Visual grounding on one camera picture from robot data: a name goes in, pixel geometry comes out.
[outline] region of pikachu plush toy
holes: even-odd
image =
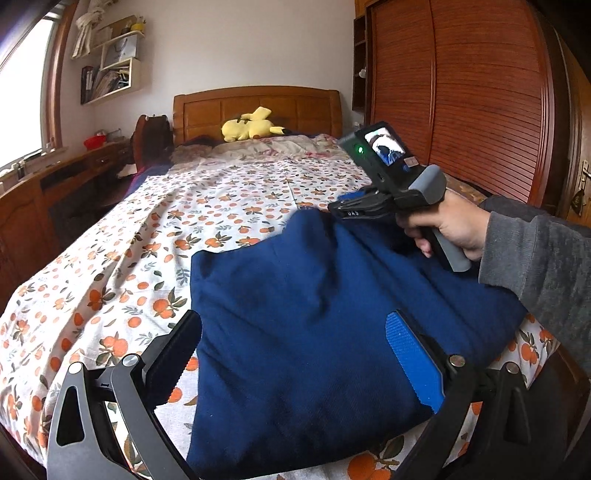
[[[239,119],[227,121],[222,127],[223,139],[226,142],[268,137],[271,134],[285,135],[287,128],[275,127],[267,117],[271,114],[268,108],[260,106],[254,113],[245,113]]]

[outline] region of bed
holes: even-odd
[[[300,135],[217,147],[191,141],[202,135],[220,140],[224,120],[261,105],[272,109],[277,125]],[[175,97],[177,148],[168,172],[146,177],[23,284],[0,318],[0,424],[28,456],[41,464],[47,460],[51,415],[70,363],[114,365],[128,352],[141,353],[182,317],[190,305],[192,254],[247,248],[279,233],[297,209],[325,209],[338,195],[368,183],[335,143],[342,133],[341,118],[339,92],[334,90],[255,86]],[[450,178],[449,186],[475,203],[485,198],[455,179]],[[559,357],[551,358],[557,349],[551,333],[527,316],[494,366],[512,360],[530,384],[545,363]],[[567,369],[572,378],[576,368],[572,362]],[[198,402],[198,377],[194,356],[168,403],[156,412],[183,455]],[[570,384],[577,388],[577,380]],[[116,405],[109,404],[108,411],[132,469],[148,475]],[[450,460],[465,451],[478,413],[474,404]],[[376,467],[394,470],[423,428],[374,452]],[[281,475],[347,478],[351,461]]]

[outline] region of blue cloth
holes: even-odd
[[[480,367],[525,315],[397,226],[318,210],[252,247],[196,253],[190,281],[203,336],[187,461],[206,480],[339,460],[429,418],[385,337],[394,310]]]
[[[166,175],[172,166],[173,165],[171,163],[163,163],[146,168],[144,171],[137,173],[134,176],[134,179],[131,181],[131,185],[129,185],[124,199],[126,199],[132,193],[135,193],[144,184],[144,182],[148,180],[148,177]]]

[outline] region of floral bedsheet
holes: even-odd
[[[173,161],[168,174],[149,177],[23,284],[0,317],[0,422],[43,464],[68,365],[114,365],[126,353],[141,353],[155,336],[168,333],[190,306],[193,253],[253,245],[280,232],[298,208],[325,209],[338,195],[368,183],[327,135],[236,142],[214,149],[180,147]],[[552,336],[527,317],[495,366],[513,360],[531,383],[556,347]],[[194,356],[168,404],[156,412],[182,455],[189,448],[198,376]],[[130,465],[146,475],[116,404],[109,404],[108,411]],[[450,459],[465,451],[478,412],[479,405],[473,405]],[[282,477],[386,480],[422,428],[371,453]]]

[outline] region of gray sleeve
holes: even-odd
[[[591,374],[591,239],[546,215],[492,212],[479,282],[513,291]]]

